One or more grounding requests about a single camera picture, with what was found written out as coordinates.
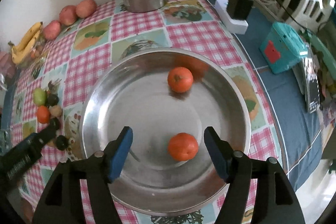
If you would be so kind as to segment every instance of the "banana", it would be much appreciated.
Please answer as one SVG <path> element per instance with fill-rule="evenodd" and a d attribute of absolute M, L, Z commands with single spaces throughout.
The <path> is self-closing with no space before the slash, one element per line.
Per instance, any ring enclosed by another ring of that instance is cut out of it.
<path fill-rule="evenodd" d="M 34 46 L 36 40 L 38 39 L 38 37 L 41 34 L 41 30 L 42 29 L 39 29 L 33 35 L 32 39 L 28 42 L 28 44 L 26 45 L 26 47 L 24 48 L 23 51 L 14 52 L 13 47 L 11 48 L 11 50 L 12 50 L 12 60 L 16 65 L 20 64 L 24 60 L 24 58 L 30 53 L 31 48 Z"/>
<path fill-rule="evenodd" d="M 12 47 L 12 52 L 19 53 L 23 51 L 27 44 L 31 41 L 34 35 L 41 30 L 43 27 L 43 22 L 36 22 L 30 29 L 26 32 L 26 34 L 21 39 L 20 43 L 17 46 L 13 46 L 13 43 L 9 42 L 8 44 Z"/>

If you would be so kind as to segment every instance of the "tablecloth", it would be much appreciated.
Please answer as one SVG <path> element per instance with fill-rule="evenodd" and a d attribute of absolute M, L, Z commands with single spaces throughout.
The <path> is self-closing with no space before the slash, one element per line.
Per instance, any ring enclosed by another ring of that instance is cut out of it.
<path fill-rule="evenodd" d="M 83 102 L 98 78 L 121 58 L 151 47 L 183 48 L 221 66 L 236 83 L 249 110 L 252 127 L 249 157 L 266 160 L 273 156 L 282 164 L 273 116 L 260 81 L 241 47 L 206 1 L 169 0 L 159 10 L 132 14 L 125 10 L 122 0 L 112 0 L 49 41 L 41 57 L 20 74 L 11 117 L 12 144 L 45 127 L 36 121 L 37 107 L 32 93 L 37 87 L 60 98 L 63 115 L 59 134 L 71 141 L 71 147 L 63 152 L 45 146 L 42 158 L 26 173 L 20 193 L 34 208 L 60 158 L 78 160 L 82 157 L 79 121 Z M 86 221 L 94 223 L 85 180 L 81 181 L 81 192 Z M 253 180 L 243 222 L 251 220 L 255 194 L 256 181 Z M 207 224 L 216 219 L 224 198 L 225 195 L 197 212 L 174 218 L 144 215 L 118 203 L 115 205 L 123 223 Z"/>

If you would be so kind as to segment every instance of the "screw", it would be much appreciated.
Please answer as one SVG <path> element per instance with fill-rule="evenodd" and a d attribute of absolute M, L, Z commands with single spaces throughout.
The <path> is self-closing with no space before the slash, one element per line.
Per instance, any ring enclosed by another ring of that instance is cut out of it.
<path fill-rule="evenodd" d="M 243 152 L 236 150 L 235 152 L 233 152 L 233 156 L 235 156 L 236 158 L 241 158 L 243 156 Z"/>
<path fill-rule="evenodd" d="M 97 151 L 97 152 L 95 152 L 95 154 L 94 154 L 94 156 L 96 157 L 96 158 L 101 158 L 102 156 L 104 155 L 104 152 L 103 151 Z"/>
<path fill-rule="evenodd" d="M 62 157 L 60 160 L 59 160 L 59 162 L 61 162 L 61 163 L 66 163 L 67 162 L 67 160 L 68 160 L 68 158 L 67 157 Z"/>
<path fill-rule="evenodd" d="M 270 163 L 272 163 L 272 164 L 276 164 L 276 163 L 278 162 L 277 159 L 274 158 L 274 157 L 269 157 L 269 158 L 268 158 L 268 161 L 269 161 Z"/>

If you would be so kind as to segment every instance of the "orange fruit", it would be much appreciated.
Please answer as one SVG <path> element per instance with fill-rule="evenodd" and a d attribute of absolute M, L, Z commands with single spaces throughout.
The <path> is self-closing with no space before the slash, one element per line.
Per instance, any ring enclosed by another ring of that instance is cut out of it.
<path fill-rule="evenodd" d="M 182 93 L 191 88 L 194 78 L 187 68 L 177 67 L 169 71 L 167 81 L 173 91 Z"/>
<path fill-rule="evenodd" d="M 179 133 L 170 139 L 168 152 L 174 160 L 191 160 L 198 152 L 197 140 L 190 134 Z"/>
<path fill-rule="evenodd" d="M 50 111 L 46 106 L 39 106 L 36 112 L 39 123 L 48 123 L 50 121 Z"/>

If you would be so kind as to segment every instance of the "metal basin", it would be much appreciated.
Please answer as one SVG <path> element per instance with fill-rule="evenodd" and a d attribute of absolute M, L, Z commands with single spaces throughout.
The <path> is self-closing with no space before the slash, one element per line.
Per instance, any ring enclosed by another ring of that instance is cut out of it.
<path fill-rule="evenodd" d="M 175 94 L 167 84 L 169 70 L 178 66 L 195 80 L 185 94 Z M 248 110 L 234 82 L 212 61 L 181 49 L 130 55 L 97 82 L 80 124 L 85 156 L 103 150 L 124 126 L 133 129 L 133 144 L 110 191 L 114 200 L 149 215 L 190 213 L 223 193 L 225 183 L 203 140 L 207 126 L 233 149 L 247 154 L 250 147 Z M 169 139 L 180 132 L 198 141 L 192 160 L 176 162 L 167 152 Z"/>

